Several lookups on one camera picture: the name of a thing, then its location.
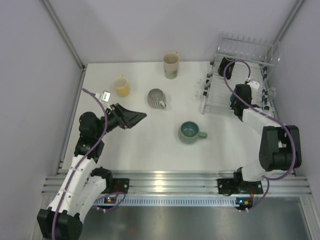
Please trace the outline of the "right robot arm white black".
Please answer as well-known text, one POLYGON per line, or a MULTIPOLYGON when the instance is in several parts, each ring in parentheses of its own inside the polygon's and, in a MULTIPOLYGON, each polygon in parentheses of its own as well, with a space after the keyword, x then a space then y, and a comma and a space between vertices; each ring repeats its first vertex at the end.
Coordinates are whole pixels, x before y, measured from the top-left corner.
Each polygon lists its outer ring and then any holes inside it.
POLYGON ((249 84, 237 84, 230 97, 230 107, 242 122, 252 127, 260 136, 258 159, 233 173, 236 191, 247 194, 250 189, 262 194, 258 187, 263 176, 269 177, 275 170, 289 171, 302 164, 300 130, 295 125, 282 127, 273 117, 267 117, 258 105, 252 105, 252 88, 249 84))

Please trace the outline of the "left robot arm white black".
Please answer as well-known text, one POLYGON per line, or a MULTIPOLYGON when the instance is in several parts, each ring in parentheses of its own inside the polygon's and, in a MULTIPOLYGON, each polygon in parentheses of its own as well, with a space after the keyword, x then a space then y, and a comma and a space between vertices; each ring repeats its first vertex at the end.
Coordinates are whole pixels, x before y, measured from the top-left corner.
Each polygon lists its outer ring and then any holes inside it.
POLYGON ((131 129, 146 117, 146 113, 128 110, 118 103, 105 110, 101 118, 90 111, 80 116, 79 139, 68 173, 52 202, 37 214, 45 239, 80 238, 85 218, 99 195, 114 194, 112 171, 98 167, 104 135, 115 128, 131 129))

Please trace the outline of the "dark blue mug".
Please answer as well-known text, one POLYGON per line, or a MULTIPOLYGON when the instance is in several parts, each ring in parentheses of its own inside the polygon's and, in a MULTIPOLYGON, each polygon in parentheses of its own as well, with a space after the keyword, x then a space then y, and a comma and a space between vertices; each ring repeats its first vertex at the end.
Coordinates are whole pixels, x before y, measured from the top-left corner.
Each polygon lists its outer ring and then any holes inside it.
POLYGON ((229 99, 230 102, 233 104, 238 98, 234 94, 232 94, 229 99))

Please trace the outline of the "grey striped mug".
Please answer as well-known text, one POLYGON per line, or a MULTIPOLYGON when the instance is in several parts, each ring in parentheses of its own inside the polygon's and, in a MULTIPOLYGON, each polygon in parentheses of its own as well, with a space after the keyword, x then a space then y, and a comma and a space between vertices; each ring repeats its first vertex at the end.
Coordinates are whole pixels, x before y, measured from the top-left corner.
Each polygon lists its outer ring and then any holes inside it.
POLYGON ((147 94, 147 102, 151 108, 154 109, 166 109, 166 95, 165 93, 158 89, 151 89, 147 94))

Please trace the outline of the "black mug cream inside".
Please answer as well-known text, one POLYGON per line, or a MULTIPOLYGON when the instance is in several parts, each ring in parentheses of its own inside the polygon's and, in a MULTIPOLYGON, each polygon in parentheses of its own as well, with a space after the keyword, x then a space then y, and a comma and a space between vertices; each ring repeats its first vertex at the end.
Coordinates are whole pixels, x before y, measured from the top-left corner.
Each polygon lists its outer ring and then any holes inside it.
POLYGON ((221 60, 221 63, 218 67, 218 74, 223 77, 224 76, 224 72, 225 72, 225 77, 227 80, 230 80, 232 77, 232 72, 235 66, 235 63, 233 62, 232 64, 229 65, 229 67, 227 67, 227 65, 234 61, 234 58, 231 57, 223 57, 223 59, 221 60))

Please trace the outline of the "teal green mug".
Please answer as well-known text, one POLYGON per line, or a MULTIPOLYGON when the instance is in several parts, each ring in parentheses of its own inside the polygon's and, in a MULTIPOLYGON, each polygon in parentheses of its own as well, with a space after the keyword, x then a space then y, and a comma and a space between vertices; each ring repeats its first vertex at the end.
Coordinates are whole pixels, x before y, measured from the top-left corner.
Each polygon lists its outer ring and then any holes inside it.
POLYGON ((186 121, 178 129, 178 138, 184 144, 194 144, 199 139, 206 139, 208 134, 200 131, 199 126, 193 121, 186 121))

